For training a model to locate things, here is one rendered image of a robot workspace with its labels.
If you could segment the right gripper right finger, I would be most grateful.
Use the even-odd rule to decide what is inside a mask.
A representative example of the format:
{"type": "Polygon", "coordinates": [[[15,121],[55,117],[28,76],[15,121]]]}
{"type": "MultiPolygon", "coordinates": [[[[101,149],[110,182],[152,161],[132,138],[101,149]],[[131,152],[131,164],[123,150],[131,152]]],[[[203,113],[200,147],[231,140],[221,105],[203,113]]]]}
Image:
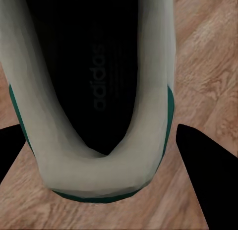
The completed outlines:
{"type": "Polygon", "coordinates": [[[183,124],[176,143],[209,230],[238,230],[238,158],[183,124]]]}

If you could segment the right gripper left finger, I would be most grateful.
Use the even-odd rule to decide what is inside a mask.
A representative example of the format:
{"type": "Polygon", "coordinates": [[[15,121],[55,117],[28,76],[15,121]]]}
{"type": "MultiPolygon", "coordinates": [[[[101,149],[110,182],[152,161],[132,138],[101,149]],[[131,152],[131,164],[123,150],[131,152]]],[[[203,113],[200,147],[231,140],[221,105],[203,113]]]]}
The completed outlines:
{"type": "Polygon", "coordinates": [[[21,124],[0,129],[0,183],[25,143],[21,124]]]}

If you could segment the gym shoe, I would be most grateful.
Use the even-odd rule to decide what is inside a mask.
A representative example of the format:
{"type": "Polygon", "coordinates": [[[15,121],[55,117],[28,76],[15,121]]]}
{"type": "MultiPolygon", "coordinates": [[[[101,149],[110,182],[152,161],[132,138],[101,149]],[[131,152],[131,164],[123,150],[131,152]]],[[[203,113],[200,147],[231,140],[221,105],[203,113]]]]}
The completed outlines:
{"type": "Polygon", "coordinates": [[[151,183],[176,48],[173,0],[0,0],[0,61],[45,187],[102,204],[151,183]]]}

